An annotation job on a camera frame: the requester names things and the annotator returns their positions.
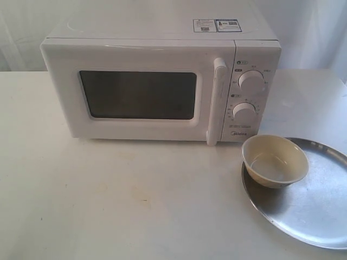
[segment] metal plate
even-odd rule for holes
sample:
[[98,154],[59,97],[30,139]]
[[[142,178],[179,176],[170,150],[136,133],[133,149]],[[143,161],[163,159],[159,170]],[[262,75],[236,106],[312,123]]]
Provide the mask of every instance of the metal plate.
[[288,235],[321,248],[347,250],[347,157],[317,142],[288,138],[306,153],[309,173],[282,189],[256,183],[242,166],[254,207]]

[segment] white curtain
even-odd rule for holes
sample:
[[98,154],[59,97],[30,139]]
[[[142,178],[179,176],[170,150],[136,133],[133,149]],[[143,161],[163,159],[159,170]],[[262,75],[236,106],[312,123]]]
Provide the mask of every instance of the white curtain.
[[[0,71],[45,70],[39,45],[79,1],[0,0]],[[280,68],[330,68],[346,82],[347,0],[254,1],[280,40]]]

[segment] microwave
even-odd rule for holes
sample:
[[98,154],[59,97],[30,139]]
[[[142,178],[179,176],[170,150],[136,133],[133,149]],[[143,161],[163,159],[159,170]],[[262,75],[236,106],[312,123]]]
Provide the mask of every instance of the microwave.
[[41,44],[73,137],[242,142],[281,47],[253,2],[86,0]]

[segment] ceramic bowl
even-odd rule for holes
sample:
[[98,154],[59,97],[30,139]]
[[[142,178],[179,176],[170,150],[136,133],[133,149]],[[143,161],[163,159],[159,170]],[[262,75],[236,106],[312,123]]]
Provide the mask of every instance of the ceramic bowl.
[[255,135],[242,145],[242,157],[249,175],[269,188],[281,188],[303,179],[309,171],[306,154],[288,139]]

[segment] power knob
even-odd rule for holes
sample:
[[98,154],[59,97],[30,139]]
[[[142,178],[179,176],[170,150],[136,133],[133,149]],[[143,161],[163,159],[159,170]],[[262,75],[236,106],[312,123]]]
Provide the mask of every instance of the power knob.
[[233,116],[235,122],[250,125],[256,118],[255,108],[250,103],[241,103],[234,107]]
[[257,70],[249,70],[239,78],[239,86],[246,94],[257,94],[265,89],[265,80]]

